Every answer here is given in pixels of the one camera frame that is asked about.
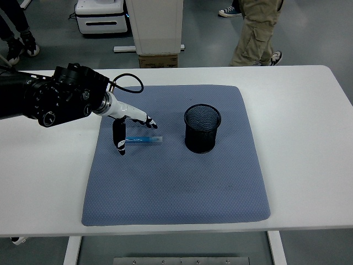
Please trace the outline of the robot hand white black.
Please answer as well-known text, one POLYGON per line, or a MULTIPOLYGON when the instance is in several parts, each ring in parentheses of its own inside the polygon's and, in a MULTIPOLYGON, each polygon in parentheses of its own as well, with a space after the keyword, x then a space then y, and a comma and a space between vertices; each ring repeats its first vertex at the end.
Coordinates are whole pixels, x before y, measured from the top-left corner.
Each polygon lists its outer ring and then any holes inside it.
POLYGON ((158 128, 156 122, 147 113, 132 105, 118 101, 111 92, 106 92, 104 103, 101 116, 109 116, 114 119, 112 125, 113 143, 120 155, 125 154, 126 119, 139 122, 148 128, 158 128))

